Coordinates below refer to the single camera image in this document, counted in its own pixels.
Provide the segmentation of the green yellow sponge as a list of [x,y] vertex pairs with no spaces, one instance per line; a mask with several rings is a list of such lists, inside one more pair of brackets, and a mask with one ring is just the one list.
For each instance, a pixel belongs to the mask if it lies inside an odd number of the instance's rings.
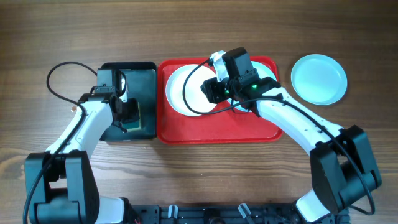
[[131,119],[124,123],[124,128],[127,129],[128,132],[133,132],[142,129],[142,121],[141,121],[141,106],[139,103],[135,103],[133,107],[133,115]]

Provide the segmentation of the white plate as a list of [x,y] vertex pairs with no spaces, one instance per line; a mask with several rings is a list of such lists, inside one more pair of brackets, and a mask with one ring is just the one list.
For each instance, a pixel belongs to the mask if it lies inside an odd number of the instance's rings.
[[[189,73],[197,66],[197,64],[191,64],[184,65],[176,69],[176,71],[174,71],[167,80],[165,87],[166,98],[171,107],[185,116],[199,116],[199,114],[196,114],[187,108],[183,101],[182,94],[184,81]],[[216,74],[211,69],[200,67],[188,79],[185,88],[185,97],[188,105],[195,111],[207,113],[215,108],[216,104],[210,103],[200,88],[205,80],[215,77]]]

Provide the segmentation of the light blue plate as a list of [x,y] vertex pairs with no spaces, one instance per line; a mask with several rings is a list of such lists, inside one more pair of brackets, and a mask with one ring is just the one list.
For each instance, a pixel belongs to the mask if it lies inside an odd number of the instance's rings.
[[295,92],[314,105],[331,105],[340,101],[348,89],[343,67],[333,58],[310,54],[299,59],[291,71]]

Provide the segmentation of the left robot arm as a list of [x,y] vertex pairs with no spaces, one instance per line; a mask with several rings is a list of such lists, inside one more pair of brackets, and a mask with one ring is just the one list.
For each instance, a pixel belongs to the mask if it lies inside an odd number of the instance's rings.
[[60,138],[25,160],[27,198],[23,223],[139,223],[126,198],[102,197],[90,157],[106,130],[139,127],[135,99],[122,100],[127,78],[120,70],[98,70],[97,85],[75,102],[76,115]]

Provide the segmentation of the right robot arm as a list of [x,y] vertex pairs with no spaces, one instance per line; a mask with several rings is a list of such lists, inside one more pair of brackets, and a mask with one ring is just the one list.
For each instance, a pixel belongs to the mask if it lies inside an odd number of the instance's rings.
[[260,77],[243,47],[211,54],[206,63],[216,76],[203,82],[202,92],[211,103],[234,100],[288,134],[309,155],[312,189],[295,207],[306,222],[337,215],[367,197],[376,211],[371,192],[382,184],[368,136],[359,126],[343,128],[315,114],[292,98],[271,77]]

